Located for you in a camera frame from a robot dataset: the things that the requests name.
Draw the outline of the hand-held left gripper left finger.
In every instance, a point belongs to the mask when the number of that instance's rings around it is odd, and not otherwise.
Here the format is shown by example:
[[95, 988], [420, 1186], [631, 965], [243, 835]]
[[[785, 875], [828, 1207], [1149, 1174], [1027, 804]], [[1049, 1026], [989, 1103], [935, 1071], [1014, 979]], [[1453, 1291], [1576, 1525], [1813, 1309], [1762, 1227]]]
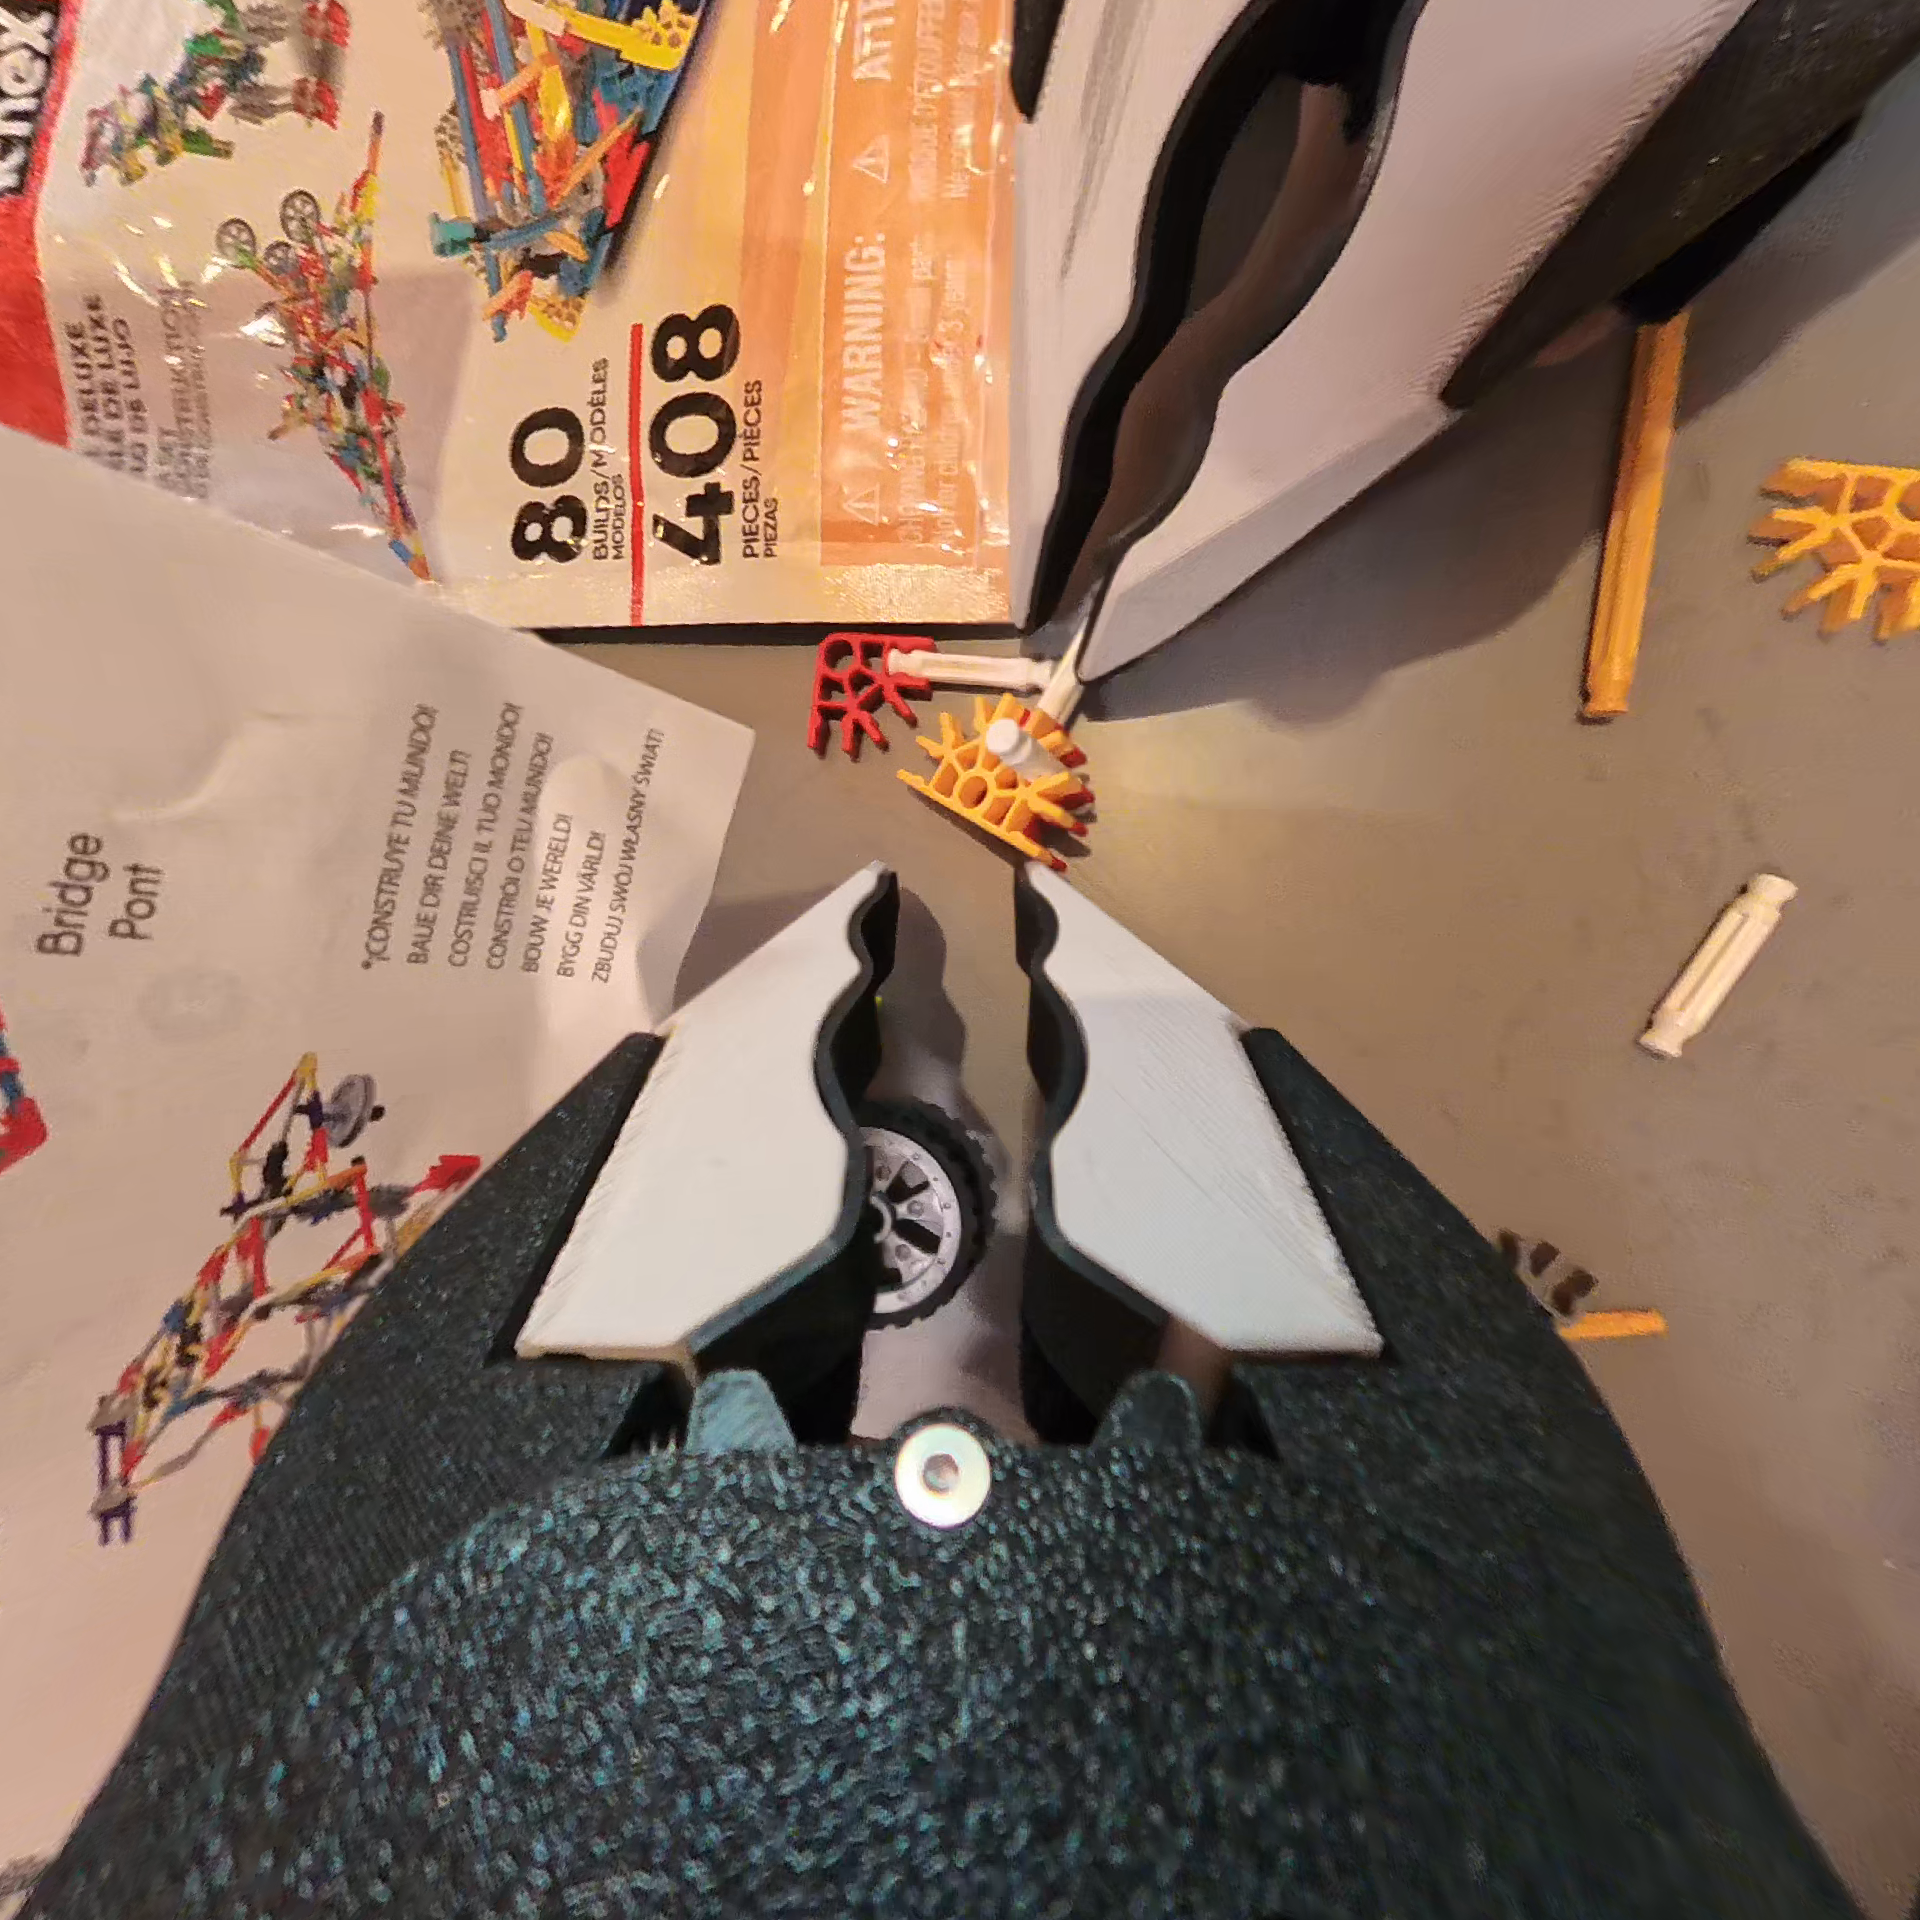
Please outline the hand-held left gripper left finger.
[[703, 993], [693, 993], [515, 1319], [515, 1350], [833, 1368], [862, 1350], [862, 1103], [885, 1060], [872, 988], [896, 875], [865, 857]]

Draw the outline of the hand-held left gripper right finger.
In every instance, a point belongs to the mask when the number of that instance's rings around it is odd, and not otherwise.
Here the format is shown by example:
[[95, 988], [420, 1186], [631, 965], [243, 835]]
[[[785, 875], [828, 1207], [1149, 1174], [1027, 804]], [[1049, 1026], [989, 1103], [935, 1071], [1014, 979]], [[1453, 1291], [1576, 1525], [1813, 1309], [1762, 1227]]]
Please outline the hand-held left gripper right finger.
[[1260, 1026], [1056, 867], [1014, 875], [1027, 1213], [1056, 1267], [1242, 1364], [1374, 1364], [1385, 1340], [1260, 1080]]

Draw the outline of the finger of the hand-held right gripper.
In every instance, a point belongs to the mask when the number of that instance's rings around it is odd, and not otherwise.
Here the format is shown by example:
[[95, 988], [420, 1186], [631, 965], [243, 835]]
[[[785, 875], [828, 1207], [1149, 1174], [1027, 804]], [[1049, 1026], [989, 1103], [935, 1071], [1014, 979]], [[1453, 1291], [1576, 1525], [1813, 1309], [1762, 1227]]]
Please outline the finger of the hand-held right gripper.
[[1104, 610], [1242, 362], [1328, 287], [1414, 0], [1014, 7], [1014, 619]]
[[1149, 653], [1453, 432], [1439, 380], [1742, 0], [1427, 0], [1301, 308], [1227, 380], [1199, 479], [1117, 552], [1088, 684]]

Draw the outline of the red and yellow connector cluster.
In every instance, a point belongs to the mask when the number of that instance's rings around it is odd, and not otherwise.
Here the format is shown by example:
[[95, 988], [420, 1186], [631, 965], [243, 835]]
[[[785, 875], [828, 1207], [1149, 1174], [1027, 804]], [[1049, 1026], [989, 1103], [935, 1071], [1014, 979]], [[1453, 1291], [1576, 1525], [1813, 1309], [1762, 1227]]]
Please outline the red and yellow connector cluster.
[[971, 700], [971, 733], [938, 714], [938, 736], [914, 736], [921, 767], [896, 767], [935, 809], [1071, 875], [1061, 839], [1088, 839], [1094, 781], [1056, 714], [1027, 700]]

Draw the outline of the red corner connector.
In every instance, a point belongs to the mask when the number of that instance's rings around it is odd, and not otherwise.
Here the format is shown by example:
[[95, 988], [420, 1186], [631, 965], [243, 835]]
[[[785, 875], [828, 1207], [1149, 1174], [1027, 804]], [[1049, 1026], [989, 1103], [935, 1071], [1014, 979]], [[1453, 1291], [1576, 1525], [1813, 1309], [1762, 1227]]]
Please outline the red corner connector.
[[935, 639], [828, 634], [811, 663], [811, 754], [841, 747], [862, 764], [862, 747], [885, 747], [885, 714], [914, 719], [914, 700], [935, 700], [914, 653], [935, 653]]

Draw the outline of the grey toy wheel with tyre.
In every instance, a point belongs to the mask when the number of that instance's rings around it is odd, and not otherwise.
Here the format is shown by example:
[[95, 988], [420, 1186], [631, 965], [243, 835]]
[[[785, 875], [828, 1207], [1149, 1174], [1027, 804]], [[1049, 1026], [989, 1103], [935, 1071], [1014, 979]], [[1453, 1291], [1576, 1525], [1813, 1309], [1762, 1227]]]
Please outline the grey toy wheel with tyre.
[[971, 1129], [935, 1103], [862, 1103], [865, 1141], [865, 1329], [914, 1329], [961, 1295], [993, 1241], [993, 1174]]

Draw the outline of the yellow half-round connector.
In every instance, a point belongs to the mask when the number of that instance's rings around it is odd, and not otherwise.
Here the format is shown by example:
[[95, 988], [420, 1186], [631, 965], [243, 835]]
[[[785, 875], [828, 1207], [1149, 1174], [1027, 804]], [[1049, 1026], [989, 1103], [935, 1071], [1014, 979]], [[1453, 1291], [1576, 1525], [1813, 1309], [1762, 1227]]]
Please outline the yellow half-round connector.
[[1868, 624], [1868, 639], [1920, 634], [1920, 470], [1893, 465], [1779, 465], [1764, 486], [1762, 580], [1813, 564], [1779, 619], [1822, 634]]

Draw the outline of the grey connector with yellow rod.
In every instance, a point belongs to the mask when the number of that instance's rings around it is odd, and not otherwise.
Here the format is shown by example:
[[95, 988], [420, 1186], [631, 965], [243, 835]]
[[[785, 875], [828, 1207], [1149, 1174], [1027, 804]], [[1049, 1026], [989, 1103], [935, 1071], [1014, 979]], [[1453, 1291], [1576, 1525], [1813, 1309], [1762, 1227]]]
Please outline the grey connector with yellow rod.
[[1586, 1309], [1597, 1273], [1576, 1267], [1553, 1241], [1500, 1235], [1493, 1244], [1553, 1319]]

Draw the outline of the long yellow toy rod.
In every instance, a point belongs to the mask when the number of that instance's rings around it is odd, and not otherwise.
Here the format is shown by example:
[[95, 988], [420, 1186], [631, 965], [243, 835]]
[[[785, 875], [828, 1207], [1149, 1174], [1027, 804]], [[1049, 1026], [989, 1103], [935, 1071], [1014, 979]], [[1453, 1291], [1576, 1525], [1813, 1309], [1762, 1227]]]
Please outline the long yellow toy rod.
[[1625, 347], [1623, 470], [1616, 470], [1616, 516], [1601, 516], [1601, 563], [1597, 563], [1582, 719], [1623, 719], [1633, 692], [1671, 441], [1674, 441], [1674, 392], [1683, 392], [1683, 330], [1694, 319], [1674, 308], [1671, 324], [1633, 324], [1633, 347]]

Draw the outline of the short white toy rod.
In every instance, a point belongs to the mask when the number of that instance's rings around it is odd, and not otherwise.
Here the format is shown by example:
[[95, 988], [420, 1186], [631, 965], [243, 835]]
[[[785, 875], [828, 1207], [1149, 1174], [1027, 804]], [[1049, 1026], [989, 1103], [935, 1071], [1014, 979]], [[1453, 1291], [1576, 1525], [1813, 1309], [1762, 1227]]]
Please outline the short white toy rod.
[[1671, 993], [1648, 1018], [1648, 1054], [1674, 1060], [1718, 1007], [1736, 993], [1736, 979], [1762, 965], [1762, 945], [1776, 943], [1779, 909], [1801, 898], [1791, 875], [1749, 875], [1718, 924], [1700, 930], [1700, 945], [1683, 953], [1683, 975], [1671, 979]]

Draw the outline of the instruction sheet with model pictures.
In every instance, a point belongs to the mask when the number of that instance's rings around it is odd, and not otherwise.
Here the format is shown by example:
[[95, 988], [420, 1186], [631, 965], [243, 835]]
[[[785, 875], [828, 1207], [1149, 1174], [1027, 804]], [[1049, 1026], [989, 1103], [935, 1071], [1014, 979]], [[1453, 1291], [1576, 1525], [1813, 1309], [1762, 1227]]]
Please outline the instruction sheet with model pictures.
[[753, 733], [0, 441], [0, 1913], [397, 1259], [664, 1018]]

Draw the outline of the colourful construction toy bag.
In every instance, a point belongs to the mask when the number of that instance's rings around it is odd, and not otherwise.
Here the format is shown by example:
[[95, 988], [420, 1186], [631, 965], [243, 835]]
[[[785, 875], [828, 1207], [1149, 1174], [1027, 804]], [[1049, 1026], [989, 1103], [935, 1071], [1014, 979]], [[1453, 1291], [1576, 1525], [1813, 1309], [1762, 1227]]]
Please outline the colourful construction toy bag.
[[9, 0], [0, 424], [491, 624], [1009, 624], [1014, 0]]

